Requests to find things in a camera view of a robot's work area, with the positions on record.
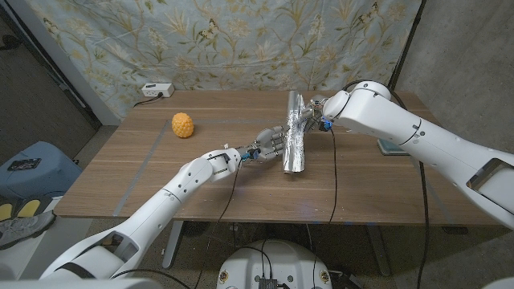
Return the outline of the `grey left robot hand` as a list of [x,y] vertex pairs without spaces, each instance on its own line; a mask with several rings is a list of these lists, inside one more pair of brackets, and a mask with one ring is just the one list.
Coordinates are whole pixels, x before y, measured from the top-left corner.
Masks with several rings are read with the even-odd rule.
[[241,158],[264,163],[281,157],[289,128],[283,125],[264,129],[249,145],[238,148]]

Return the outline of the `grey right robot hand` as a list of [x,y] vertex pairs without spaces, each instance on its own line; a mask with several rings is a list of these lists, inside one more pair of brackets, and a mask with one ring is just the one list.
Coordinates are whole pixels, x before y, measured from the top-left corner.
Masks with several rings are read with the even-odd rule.
[[301,124],[303,125],[303,132],[311,131],[328,131],[330,124],[323,117],[324,104],[328,100],[328,97],[315,95],[305,105],[305,108],[301,112]]

